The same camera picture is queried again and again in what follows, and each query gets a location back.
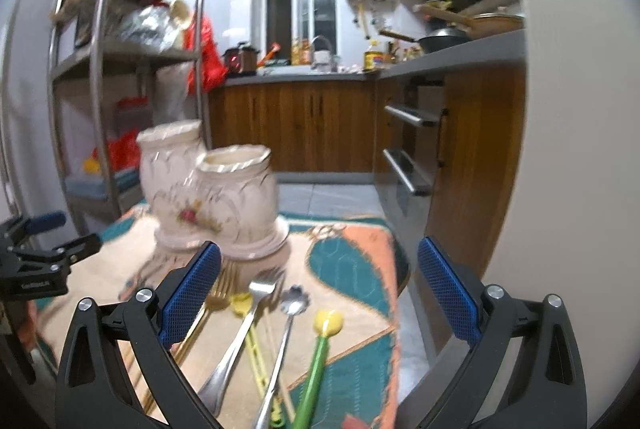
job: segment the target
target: shelf rack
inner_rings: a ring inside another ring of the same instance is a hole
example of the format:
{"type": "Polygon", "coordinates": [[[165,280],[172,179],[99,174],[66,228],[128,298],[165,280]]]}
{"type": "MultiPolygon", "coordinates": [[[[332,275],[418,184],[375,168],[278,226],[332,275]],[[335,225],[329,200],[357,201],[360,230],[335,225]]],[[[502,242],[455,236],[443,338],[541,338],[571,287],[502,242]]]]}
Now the shelf rack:
{"type": "MultiPolygon", "coordinates": [[[[58,12],[65,0],[57,0],[55,12],[58,12]]],[[[196,0],[195,29],[202,27],[204,0],[196,0]]],[[[96,0],[92,21],[92,35],[87,46],[76,49],[69,57],[57,63],[58,46],[60,40],[60,25],[54,24],[49,43],[49,123],[54,148],[56,169],[60,184],[65,195],[66,204],[79,234],[87,234],[88,228],[80,212],[108,215],[113,220],[118,219],[126,210],[142,199],[140,184],[120,191],[117,188],[113,168],[108,155],[108,143],[105,131],[104,112],[102,109],[102,86],[104,76],[141,74],[151,76],[151,82],[156,70],[165,66],[182,62],[194,62],[195,78],[202,79],[201,35],[196,33],[193,50],[169,49],[156,52],[144,44],[120,41],[105,37],[105,20],[107,0],[96,0]],[[106,199],[78,196],[66,188],[67,169],[63,157],[62,128],[60,127],[59,105],[57,89],[65,81],[87,78],[91,112],[94,122],[94,139],[97,147],[100,170],[104,176],[106,199]]],[[[210,128],[206,118],[206,99],[203,99],[202,86],[196,84],[196,117],[203,121],[205,140],[210,146],[210,128]]]]}

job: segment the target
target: metal screw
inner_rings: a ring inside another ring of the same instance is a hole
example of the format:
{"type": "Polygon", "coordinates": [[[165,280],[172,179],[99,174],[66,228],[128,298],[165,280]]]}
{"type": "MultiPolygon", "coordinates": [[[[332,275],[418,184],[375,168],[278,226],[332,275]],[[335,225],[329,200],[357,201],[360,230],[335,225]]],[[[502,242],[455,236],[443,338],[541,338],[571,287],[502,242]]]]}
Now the metal screw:
{"type": "Polygon", "coordinates": [[[504,290],[499,287],[497,284],[492,284],[486,288],[486,292],[489,294],[489,297],[493,297],[494,299],[500,299],[504,296],[504,290]]]}
{"type": "Polygon", "coordinates": [[[546,300],[549,301],[549,304],[554,308],[559,308],[560,306],[562,306],[562,299],[555,294],[549,295],[546,300]]]}
{"type": "Polygon", "coordinates": [[[149,290],[149,288],[142,288],[142,290],[140,290],[136,294],[136,301],[139,301],[141,303],[146,303],[153,296],[153,294],[154,293],[151,290],[149,290]]]}
{"type": "Polygon", "coordinates": [[[83,312],[87,311],[89,308],[91,308],[91,305],[94,302],[89,298],[89,297],[85,297],[84,299],[82,299],[79,303],[78,303],[78,310],[81,310],[83,312]]]}

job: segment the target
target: gray floor tile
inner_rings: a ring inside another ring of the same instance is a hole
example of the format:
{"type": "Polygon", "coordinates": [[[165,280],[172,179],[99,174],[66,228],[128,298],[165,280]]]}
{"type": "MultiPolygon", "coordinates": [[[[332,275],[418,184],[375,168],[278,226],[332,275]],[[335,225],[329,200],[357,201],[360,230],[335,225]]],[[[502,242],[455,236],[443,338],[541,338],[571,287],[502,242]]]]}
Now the gray floor tile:
{"type": "Polygon", "coordinates": [[[398,297],[398,316],[400,321],[400,384],[398,401],[402,402],[410,391],[422,380],[428,370],[429,362],[424,351],[418,319],[409,290],[405,289],[398,297]]]}
{"type": "Polygon", "coordinates": [[[323,216],[383,216],[373,185],[315,185],[309,213],[323,216]]]}
{"type": "Polygon", "coordinates": [[[308,214],[314,186],[311,184],[280,184],[280,211],[308,214]]]}

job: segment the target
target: gold fork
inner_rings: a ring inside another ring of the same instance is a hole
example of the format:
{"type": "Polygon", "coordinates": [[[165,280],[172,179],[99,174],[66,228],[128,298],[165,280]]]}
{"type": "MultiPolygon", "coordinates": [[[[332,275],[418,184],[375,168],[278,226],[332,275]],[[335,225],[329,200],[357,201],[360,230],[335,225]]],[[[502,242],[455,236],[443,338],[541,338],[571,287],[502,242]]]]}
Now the gold fork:
{"type": "MultiPolygon", "coordinates": [[[[198,335],[200,335],[205,324],[207,324],[210,315],[213,312],[224,310],[229,306],[231,296],[236,292],[238,274],[239,267],[236,263],[228,259],[223,260],[220,275],[218,276],[218,279],[216,279],[213,288],[207,295],[204,304],[196,315],[191,328],[180,345],[178,345],[175,351],[172,351],[174,361],[178,367],[187,358],[191,348],[193,348],[193,344],[198,338],[198,335]]],[[[156,407],[156,401],[151,394],[150,389],[146,391],[143,407],[145,414],[150,414],[156,407]]]]}

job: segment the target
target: frying pan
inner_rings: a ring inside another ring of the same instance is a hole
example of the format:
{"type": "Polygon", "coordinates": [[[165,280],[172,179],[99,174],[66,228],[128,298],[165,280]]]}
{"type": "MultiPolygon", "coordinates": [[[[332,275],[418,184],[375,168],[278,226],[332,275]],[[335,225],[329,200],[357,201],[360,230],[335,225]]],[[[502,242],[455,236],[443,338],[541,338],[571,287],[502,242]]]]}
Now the frying pan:
{"type": "Polygon", "coordinates": [[[391,37],[393,39],[406,41],[408,43],[418,43],[420,44],[421,49],[426,54],[437,52],[438,50],[443,50],[444,48],[449,48],[450,46],[456,46],[457,44],[467,43],[471,40],[466,32],[463,32],[462,30],[459,30],[458,28],[452,26],[441,28],[440,30],[431,32],[426,37],[418,40],[407,35],[393,32],[391,30],[380,30],[379,34],[386,37],[391,37]]]}
{"type": "Polygon", "coordinates": [[[480,14],[474,17],[465,17],[455,14],[447,10],[441,10],[428,5],[417,5],[414,9],[418,9],[422,13],[430,16],[444,19],[445,21],[465,25],[469,28],[469,37],[472,39],[481,39],[491,35],[497,35],[513,30],[524,28],[524,19],[517,15],[508,14],[480,14]]]}

